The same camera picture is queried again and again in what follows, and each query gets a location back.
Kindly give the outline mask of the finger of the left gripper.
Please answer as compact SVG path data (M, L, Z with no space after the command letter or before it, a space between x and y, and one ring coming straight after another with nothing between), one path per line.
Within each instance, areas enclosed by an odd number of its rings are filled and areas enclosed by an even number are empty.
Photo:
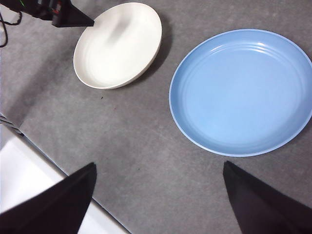
M76 8L70 0L51 1L52 25L62 27L92 27L94 20Z

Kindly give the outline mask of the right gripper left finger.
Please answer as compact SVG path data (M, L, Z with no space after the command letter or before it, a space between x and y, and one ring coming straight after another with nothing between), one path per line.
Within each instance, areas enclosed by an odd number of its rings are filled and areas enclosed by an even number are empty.
M0 215L2 234L76 234L97 179L89 163L41 194Z

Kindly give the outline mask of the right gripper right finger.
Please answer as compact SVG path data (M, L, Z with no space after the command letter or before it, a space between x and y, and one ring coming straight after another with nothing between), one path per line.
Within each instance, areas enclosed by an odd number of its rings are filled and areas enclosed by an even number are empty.
M244 234L310 234L312 210L230 161L223 178L234 215Z

